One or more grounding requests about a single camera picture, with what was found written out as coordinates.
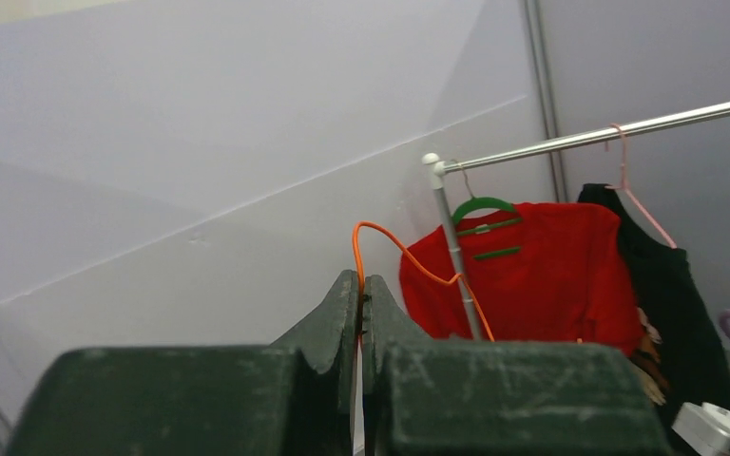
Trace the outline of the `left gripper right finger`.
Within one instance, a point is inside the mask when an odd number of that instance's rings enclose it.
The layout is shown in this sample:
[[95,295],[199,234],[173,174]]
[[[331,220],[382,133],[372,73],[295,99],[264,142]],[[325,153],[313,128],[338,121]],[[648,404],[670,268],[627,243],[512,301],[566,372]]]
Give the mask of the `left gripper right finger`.
[[632,365],[597,344],[438,340],[367,277],[368,455],[667,455]]

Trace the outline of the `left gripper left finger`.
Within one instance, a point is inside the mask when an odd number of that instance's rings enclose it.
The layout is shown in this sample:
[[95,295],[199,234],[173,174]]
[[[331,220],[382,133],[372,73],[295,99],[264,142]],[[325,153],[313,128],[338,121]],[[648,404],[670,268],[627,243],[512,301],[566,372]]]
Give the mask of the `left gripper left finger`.
[[268,345],[68,351],[25,404],[9,455],[349,455],[357,277]]

